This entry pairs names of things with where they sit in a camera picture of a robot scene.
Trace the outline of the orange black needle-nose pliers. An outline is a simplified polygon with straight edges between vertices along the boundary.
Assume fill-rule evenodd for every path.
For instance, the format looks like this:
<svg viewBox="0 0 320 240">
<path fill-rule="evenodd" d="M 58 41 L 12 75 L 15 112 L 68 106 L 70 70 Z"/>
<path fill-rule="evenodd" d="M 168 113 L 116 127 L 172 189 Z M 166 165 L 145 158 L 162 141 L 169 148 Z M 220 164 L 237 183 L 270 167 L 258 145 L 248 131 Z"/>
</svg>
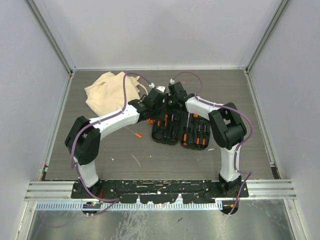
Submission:
<svg viewBox="0 0 320 240">
<path fill-rule="evenodd" d="M 167 127 L 167 121 L 158 121 L 157 126 L 159 129 L 164 130 Z"/>
</svg>

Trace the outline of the thin orange tip screwdriver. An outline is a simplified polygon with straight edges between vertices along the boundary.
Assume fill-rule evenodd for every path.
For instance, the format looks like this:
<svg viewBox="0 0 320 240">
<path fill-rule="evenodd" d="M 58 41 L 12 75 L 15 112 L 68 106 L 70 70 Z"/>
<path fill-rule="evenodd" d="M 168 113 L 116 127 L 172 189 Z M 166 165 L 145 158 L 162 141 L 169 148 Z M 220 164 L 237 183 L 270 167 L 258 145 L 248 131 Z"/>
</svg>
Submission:
<svg viewBox="0 0 320 240">
<path fill-rule="evenodd" d="M 188 145 L 189 121 L 190 121 L 190 113 L 187 114 L 186 126 L 183 129 L 183 138 L 182 138 L 183 146 Z"/>
</svg>

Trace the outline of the black plastic tool case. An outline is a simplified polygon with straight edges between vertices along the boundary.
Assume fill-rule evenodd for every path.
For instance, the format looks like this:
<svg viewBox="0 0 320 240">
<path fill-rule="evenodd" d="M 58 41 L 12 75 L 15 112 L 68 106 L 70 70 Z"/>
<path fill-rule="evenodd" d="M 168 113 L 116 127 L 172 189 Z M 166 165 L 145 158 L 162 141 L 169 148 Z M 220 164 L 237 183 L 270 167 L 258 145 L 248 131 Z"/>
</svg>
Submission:
<svg viewBox="0 0 320 240">
<path fill-rule="evenodd" d="M 177 139 L 171 138 L 171 124 L 172 124 L 172 114 L 178 114 L 179 116 L 179 132 Z M 193 113 L 190 113 L 189 116 L 189 132 L 188 132 L 188 145 L 183 146 L 182 141 L 183 141 L 183 132 L 184 128 L 186 126 L 186 121 L 187 121 L 187 115 L 188 112 L 182 111 L 182 110 L 171 110 L 165 113 L 165 120 L 167 121 L 167 126 L 166 129 L 159 129 L 158 128 L 158 121 L 148 119 L 147 122 L 152 124 L 152 129 L 151 129 L 151 138 L 161 144 L 166 144 L 166 145 L 176 145 L 176 144 L 181 144 L 182 147 L 187 148 L 187 149 L 192 149 L 192 150 L 205 150 L 210 143 L 210 137 L 211 137 L 211 126 L 210 122 L 199 116 L 197 119 L 193 118 Z M 200 125 L 200 131 L 199 131 L 199 145 L 196 144 L 196 133 L 197 133 L 197 128 Z M 202 146 L 202 131 L 204 129 L 204 125 L 206 125 L 206 141 L 205 141 L 205 146 Z"/>
</svg>

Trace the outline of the thin orange-tip screwdriver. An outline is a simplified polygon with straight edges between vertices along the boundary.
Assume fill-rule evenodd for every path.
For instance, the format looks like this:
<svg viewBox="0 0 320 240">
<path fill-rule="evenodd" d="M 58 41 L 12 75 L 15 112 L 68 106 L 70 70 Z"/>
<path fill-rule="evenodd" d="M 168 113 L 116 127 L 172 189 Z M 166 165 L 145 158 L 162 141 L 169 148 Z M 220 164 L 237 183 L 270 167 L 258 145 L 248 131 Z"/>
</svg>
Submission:
<svg viewBox="0 0 320 240">
<path fill-rule="evenodd" d="M 138 137 L 138 138 L 142 138 L 142 136 L 139 134 L 139 133 L 137 133 L 137 132 L 135 132 L 135 131 L 133 131 L 133 130 L 131 130 L 130 128 L 128 128 L 128 127 L 123 127 L 125 130 L 127 130 L 127 131 L 129 131 L 130 133 L 132 133 L 133 135 L 135 135 L 136 137 Z"/>
</svg>

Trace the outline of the small orange black screwdriver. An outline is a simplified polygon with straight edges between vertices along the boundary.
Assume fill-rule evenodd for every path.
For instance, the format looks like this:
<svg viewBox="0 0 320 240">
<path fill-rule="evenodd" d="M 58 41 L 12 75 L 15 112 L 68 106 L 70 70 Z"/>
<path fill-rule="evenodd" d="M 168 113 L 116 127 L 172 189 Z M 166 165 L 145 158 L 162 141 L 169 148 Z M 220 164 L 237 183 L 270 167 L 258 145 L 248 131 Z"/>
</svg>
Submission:
<svg viewBox="0 0 320 240">
<path fill-rule="evenodd" d="M 197 128 L 197 132 L 196 132 L 196 142 L 197 145 L 200 144 L 200 125 Z"/>
</svg>

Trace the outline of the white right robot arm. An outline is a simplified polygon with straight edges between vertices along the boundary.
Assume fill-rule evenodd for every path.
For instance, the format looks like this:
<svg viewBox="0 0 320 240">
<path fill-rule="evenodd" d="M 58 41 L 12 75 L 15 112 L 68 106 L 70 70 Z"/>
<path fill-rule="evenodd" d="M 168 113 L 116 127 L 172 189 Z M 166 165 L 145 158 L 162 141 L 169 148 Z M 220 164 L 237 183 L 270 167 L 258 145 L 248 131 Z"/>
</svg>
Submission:
<svg viewBox="0 0 320 240">
<path fill-rule="evenodd" d="M 170 80 L 169 105 L 179 107 L 189 114 L 196 114 L 209 121 L 211 133 L 221 152 L 221 169 L 218 175 L 219 191 L 231 197 L 242 187 L 240 149 L 248 140 L 244 115 L 229 102 L 219 104 L 204 100 L 196 94 L 187 94 L 181 82 Z"/>
</svg>

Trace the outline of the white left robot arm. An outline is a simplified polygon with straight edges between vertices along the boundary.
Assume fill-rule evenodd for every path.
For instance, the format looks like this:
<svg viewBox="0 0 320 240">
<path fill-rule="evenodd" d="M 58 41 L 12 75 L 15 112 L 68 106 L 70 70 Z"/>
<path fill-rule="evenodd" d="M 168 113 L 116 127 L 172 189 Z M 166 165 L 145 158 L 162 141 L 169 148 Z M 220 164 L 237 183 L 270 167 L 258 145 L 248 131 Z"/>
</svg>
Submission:
<svg viewBox="0 0 320 240">
<path fill-rule="evenodd" d="M 143 99 L 129 101 L 121 110 L 91 119 L 80 116 L 75 120 L 64 144 L 71 155 L 71 165 L 76 167 L 82 182 L 82 192 L 88 198 L 95 198 L 100 193 L 95 159 L 99 154 L 101 140 L 128 125 L 148 119 L 162 120 L 165 98 L 166 88 L 158 86 L 151 89 Z"/>
</svg>

